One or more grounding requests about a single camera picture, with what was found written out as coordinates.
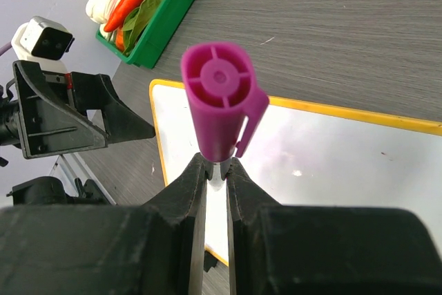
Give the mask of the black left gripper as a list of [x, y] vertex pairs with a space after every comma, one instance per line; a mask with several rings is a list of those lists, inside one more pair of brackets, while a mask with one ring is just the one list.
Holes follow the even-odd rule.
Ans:
[[[1, 107], [1, 145], [17, 147], [27, 160], [155, 137], [154, 126], [123, 103], [108, 75], [47, 71], [24, 60], [12, 71], [17, 96]], [[87, 119], [89, 110], [102, 113], [106, 133]]]

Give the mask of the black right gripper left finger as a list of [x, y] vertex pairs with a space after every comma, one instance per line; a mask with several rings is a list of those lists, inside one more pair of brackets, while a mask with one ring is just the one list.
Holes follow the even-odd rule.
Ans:
[[1, 210], [2, 294], [200, 294], [206, 171], [195, 154], [140, 206]]

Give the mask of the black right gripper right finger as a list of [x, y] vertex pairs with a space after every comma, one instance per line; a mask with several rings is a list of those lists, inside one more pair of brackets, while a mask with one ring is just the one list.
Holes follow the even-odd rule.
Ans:
[[233, 159], [227, 212], [232, 294], [441, 293], [441, 258], [410, 211], [283, 205]]

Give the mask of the orange framed whiteboard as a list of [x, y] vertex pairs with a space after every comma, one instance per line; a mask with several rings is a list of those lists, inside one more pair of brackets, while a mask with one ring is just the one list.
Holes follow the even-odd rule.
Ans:
[[[149, 86], [165, 185], [199, 152], [181, 82]], [[441, 255], [441, 124], [270, 97], [240, 162], [281, 204], [415, 213]], [[206, 249], [228, 266], [225, 184], [208, 188]]]

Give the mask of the purple capped marker pen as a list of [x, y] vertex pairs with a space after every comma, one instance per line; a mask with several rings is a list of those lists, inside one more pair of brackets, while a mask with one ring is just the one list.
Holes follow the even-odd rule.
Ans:
[[198, 147], [219, 190], [232, 158], [241, 158], [269, 105], [249, 54], [227, 41], [191, 46], [180, 62]]

